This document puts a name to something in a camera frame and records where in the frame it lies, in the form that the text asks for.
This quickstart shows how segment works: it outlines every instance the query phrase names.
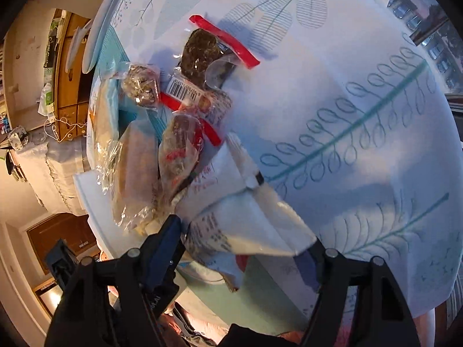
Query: wire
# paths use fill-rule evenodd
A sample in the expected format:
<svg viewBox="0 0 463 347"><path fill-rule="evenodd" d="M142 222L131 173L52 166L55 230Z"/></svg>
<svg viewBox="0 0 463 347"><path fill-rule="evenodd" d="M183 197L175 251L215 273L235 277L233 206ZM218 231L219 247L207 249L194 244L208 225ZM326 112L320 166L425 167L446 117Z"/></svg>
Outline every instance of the wire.
<svg viewBox="0 0 463 347"><path fill-rule="evenodd" d="M64 123L66 125L69 125L69 130L66 132L66 134L64 135L64 137L62 139L59 139L59 134L56 130L56 124L55 122L53 123L50 123L49 122L49 119L48 118L45 123L43 123L43 131L45 132L46 135L48 135L48 137L50 138L53 138L55 141L57 141L58 143L61 143L64 141L64 139L66 139L68 137L68 134L74 129L74 128L85 128L85 124L68 124L68 119L63 117L62 119L55 119L55 121L60 121L61 123ZM45 129L47 126L50 126L52 125L52 132L53 132L53 135L50 135L48 134L47 130Z"/></svg>

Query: white tablecloth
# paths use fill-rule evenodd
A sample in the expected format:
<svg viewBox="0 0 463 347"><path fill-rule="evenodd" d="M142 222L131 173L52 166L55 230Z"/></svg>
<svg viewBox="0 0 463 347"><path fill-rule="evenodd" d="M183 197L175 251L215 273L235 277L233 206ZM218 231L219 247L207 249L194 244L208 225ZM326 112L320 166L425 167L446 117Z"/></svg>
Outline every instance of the white tablecloth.
<svg viewBox="0 0 463 347"><path fill-rule="evenodd" d="M413 316L443 302L462 254L462 151L429 58L397 19L373 0L122 0L111 24L130 60L168 74L192 14L262 61L224 89L266 180L326 247L383 257ZM310 315L294 261L260 261Z"/></svg>

